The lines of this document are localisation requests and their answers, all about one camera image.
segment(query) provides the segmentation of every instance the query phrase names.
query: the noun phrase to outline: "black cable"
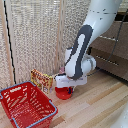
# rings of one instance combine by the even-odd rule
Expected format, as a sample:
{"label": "black cable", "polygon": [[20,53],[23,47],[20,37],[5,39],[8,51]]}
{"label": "black cable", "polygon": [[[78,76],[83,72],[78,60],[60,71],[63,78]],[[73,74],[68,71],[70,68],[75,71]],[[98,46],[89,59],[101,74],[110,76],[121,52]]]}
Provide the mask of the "black cable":
{"label": "black cable", "polygon": [[[111,56],[113,55],[113,52],[114,52],[114,50],[115,50],[115,48],[116,48],[116,44],[117,44],[117,41],[118,41],[118,38],[119,38],[120,30],[121,30],[121,28],[122,28],[122,25],[123,25],[123,22],[124,22],[124,20],[125,20],[125,17],[126,17],[126,15],[127,15],[127,13],[128,13],[128,9],[127,9],[127,11],[125,12],[125,14],[124,14],[124,16],[123,16],[123,19],[122,19],[122,21],[121,21],[120,28],[119,28],[119,31],[118,31],[118,33],[117,33],[117,37],[116,37],[116,41],[115,41],[115,45],[114,45],[114,47],[113,47],[112,53],[110,54],[110,56],[109,56],[108,59],[106,60],[105,64],[103,64],[103,67],[106,66],[106,64],[108,63],[109,59],[110,59]],[[95,72],[93,72],[92,74],[89,74],[89,75],[87,75],[87,76],[91,76],[91,75],[93,75],[93,74],[99,72],[102,68],[96,70]]]}

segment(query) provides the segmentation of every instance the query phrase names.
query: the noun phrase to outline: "basket handle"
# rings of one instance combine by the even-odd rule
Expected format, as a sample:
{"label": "basket handle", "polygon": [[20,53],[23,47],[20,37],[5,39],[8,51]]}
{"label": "basket handle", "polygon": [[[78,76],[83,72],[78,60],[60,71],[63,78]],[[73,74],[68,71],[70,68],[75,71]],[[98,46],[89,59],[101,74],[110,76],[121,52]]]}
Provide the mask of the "basket handle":
{"label": "basket handle", "polygon": [[16,122],[15,118],[10,119],[10,121],[12,121],[12,120],[14,121],[14,123],[15,123],[16,127],[17,127],[17,128],[20,128],[20,127],[18,126],[18,124],[17,124],[17,122]]}
{"label": "basket handle", "polygon": [[2,96],[2,94],[1,94],[1,91],[0,91],[0,101],[3,99],[3,96]]}
{"label": "basket handle", "polygon": [[56,108],[56,106],[52,103],[52,101],[51,101],[51,100],[49,100],[49,103],[50,103],[50,104],[55,108],[55,111],[54,111],[53,113],[49,114],[48,116],[46,116],[46,117],[44,117],[44,118],[42,118],[42,119],[38,120],[37,122],[35,122],[35,123],[33,123],[33,124],[29,125],[29,126],[28,126],[28,127],[26,127],[26,128],[31,128],[31,127],[33,127],[34,125],[36,125],[36,124],[38,124],[38,123],[42,122],[43,120],[45,120],[45,119],[49,118],[50,116],[53,116],[54,114],[56,114],[56,112],[57,112],[57,108]]}

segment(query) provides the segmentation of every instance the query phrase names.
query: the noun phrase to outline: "wooden floor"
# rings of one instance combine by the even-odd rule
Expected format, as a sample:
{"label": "wooden floor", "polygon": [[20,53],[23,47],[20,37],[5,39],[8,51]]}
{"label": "wooden floor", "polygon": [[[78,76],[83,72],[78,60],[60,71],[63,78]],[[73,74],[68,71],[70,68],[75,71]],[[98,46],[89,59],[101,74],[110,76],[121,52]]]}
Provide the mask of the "wooden floor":
{"label": "wooden floor", "polygon": [[[126,83],[100,71],[78,86],[72,97],[60,100],[48,95],[58,108],[50,128],[110,128],[128,102]],[[13,128],[0,104],[0,128]]]}

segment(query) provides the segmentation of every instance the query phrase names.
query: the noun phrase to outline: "red basket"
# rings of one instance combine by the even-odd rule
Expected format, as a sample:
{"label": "red basket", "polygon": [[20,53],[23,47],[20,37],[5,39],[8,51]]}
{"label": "red basket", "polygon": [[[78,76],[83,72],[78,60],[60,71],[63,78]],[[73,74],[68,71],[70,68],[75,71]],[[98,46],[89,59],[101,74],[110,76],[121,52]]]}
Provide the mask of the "red basket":
{"label": "red basket", "polygon": [[0,91],[0,101],[14,128],[49,128],[58,110],[31,82]]}

